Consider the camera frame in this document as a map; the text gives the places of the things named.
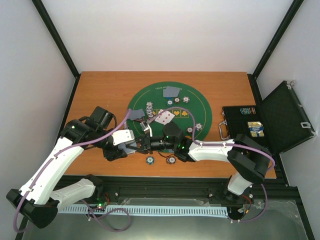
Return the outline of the green blue chip stack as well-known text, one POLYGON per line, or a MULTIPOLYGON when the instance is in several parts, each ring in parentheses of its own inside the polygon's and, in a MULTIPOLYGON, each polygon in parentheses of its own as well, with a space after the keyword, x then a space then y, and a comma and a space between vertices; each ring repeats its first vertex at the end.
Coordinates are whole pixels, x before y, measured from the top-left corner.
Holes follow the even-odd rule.
POLYGON ((147 163, 148 165, 154 164, 154 163, 155 163, 154 157, 153 157, 153 156, 148 156, 148 157, 146 158, 146 163, 147 163))

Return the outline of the blue backed card deck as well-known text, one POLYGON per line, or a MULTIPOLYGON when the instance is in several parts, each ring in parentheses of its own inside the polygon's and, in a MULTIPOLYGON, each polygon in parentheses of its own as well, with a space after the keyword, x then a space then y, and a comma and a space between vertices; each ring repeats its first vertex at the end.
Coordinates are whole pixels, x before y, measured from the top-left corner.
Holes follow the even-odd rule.
MULTIPOLYGON (((130 147, 134 147, 136 148, 137 147, 137 144, 136 143, 131 143, 129 144, 130 147)), ((131 155, 131 154, 134 154, 136 152, 136 150, 134 149, 131 149, 131 148, 128 148, 125 143, 121 143, 118 145, 118 149, 120 150, 123 150, 127 155, 131 155)))

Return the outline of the orange black chip stack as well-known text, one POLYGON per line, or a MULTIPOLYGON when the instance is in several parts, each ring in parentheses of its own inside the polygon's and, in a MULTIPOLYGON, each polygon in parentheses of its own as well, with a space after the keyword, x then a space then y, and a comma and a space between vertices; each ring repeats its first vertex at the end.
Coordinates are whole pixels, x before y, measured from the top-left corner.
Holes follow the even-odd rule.
POLYGON ((177 161, 176 158, 173 157, 173 156, 168 157, 168 158, 166 159, 166 163, 169 164, 169 165, 175 164, 176 161, 177 161))

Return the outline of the spread row of chips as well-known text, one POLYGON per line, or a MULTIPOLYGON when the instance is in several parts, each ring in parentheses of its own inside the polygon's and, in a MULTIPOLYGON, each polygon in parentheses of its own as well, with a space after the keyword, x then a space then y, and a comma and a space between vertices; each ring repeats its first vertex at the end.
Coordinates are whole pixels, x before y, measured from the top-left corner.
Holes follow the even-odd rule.
POLYGON ((147 117, 149 119, 153 118, 154 117, 154 108, 153 108, 153 103, 151 101, 148 101, 146 102, 146 105, 145 105, 145 112, 147 114, 147 117))

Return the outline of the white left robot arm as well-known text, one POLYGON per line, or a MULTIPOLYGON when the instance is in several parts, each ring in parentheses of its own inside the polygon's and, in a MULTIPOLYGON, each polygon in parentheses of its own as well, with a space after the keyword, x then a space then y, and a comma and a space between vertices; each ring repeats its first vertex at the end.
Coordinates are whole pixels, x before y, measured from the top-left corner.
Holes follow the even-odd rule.
POLYGON ((91 116, 69 121, 53 150, 30 180, 19 189, 11 189, 7 193, 6 199, 15 207, 12 225, 17 233, 24 232, 17 226, 19 215, 42 229, 54 220, 58 212, 78 201, 106 199, 102 181, 92 174, 59 190, 55 190, 55 186, 89 145, 102 149, 109 161, 127 157, 119 145, 133 141, 134 133, 121 128, 127 123, 126 119, 114 128, 107 129, 114 117, 106 109, 97 106, 91 116))

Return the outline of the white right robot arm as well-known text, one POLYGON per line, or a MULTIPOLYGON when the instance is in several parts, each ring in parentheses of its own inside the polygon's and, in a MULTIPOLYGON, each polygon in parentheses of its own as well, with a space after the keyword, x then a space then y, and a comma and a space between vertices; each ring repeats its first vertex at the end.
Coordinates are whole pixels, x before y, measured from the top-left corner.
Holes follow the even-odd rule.
POLYGON ((251 138, 238 134, 225 141, 199 141, 185 136, 174 122, 162 128, 162 135, 150 132, 134 140, 136 146, 127 144, 128 149, 142 154, 172 150, 182 162, 221 161, 230 163, 236 170, 228 182, 224 194, 227 198, 242 195, 249 187, 262 184, 266 173, 275 166, 271 153, 251 138))

